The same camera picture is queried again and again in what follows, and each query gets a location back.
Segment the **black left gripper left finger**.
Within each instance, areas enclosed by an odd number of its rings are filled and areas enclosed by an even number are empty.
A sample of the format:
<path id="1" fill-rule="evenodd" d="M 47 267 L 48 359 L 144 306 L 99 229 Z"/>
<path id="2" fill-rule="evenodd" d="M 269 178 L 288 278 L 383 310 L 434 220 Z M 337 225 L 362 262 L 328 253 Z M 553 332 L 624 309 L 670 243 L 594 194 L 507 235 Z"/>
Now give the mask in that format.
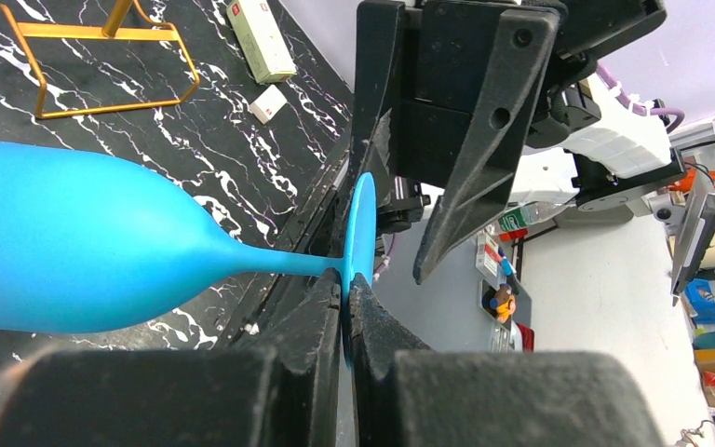
<path id="1" fill-rule="evenodd" d="M 45 354 L 0 413 L 0 446 L 331 443 L 340 299 L 327 271 L 275 326 L 238 346 Z"/>

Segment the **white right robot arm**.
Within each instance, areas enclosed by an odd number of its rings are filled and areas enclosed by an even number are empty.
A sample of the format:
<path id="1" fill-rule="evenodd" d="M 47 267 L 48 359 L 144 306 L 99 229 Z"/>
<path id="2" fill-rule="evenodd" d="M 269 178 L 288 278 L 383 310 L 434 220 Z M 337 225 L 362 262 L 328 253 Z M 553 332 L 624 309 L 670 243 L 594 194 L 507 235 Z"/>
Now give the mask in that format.
<path id="1" fill-rule="evenodd" d="M 522 161 L 562 149 L 564 200 L 607 210 L 678 180 L 681 112 L 630 99 L 600 59 L 660 26 L 660 1 L 363 1 L 349 169 L 377 183 L 378 230 L 405 230 L 441 189 L 412 264 L 423 282 L 514 203 Z"/>

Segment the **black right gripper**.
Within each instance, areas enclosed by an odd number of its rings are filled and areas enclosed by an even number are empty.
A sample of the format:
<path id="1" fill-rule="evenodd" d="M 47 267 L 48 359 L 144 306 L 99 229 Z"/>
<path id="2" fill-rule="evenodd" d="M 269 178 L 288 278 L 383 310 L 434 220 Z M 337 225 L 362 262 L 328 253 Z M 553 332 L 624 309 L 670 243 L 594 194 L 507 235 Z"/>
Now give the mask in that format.
<path id="1" fill-rule="evenodd" d="M 660 26 L 666 10 L 660 1 L 430 1 L 406 33 L 399 82 L 405 12 L 401 1 L 357 7 L 354 111 L 330 253 L 344 251 L 360 174 L 373 176 L 379 207 L 393 172 L 446 186 L 413 264 L 422 284 L 504 210 L 523 147 L 565 147 L 608 119 L 597 91 L 578 82 L 600 57 Z"/>

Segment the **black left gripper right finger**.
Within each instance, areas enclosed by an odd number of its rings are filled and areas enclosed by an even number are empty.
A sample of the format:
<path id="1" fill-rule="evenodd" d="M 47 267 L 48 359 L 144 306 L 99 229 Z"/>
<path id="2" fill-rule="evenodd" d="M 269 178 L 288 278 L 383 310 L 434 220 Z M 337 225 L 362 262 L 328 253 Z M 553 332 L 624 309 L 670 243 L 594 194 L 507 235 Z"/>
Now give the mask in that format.
<path id="1" fill-rule="evenodd" d="M 641 390 L 590 352 L 438 352 L 351 283 L 347 323 L 361 446 L 659 446 Z"/>

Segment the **blue wine glass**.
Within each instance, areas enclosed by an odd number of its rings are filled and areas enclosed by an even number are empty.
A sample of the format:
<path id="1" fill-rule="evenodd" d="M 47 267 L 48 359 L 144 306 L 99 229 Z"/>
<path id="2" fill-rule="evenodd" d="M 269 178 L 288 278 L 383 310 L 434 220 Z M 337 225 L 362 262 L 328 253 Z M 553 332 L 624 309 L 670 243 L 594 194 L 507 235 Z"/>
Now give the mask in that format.
<path id="1" fill-rule="evenodd" d="M 375 184 L 362 174 L 340 258 L 236 241 L 181 187 L 122 158 L 0 142 L 0 330 L 120 330 L 210 285 L 261 272 L 317 277 L 341 290 L 371 279 Z"/>

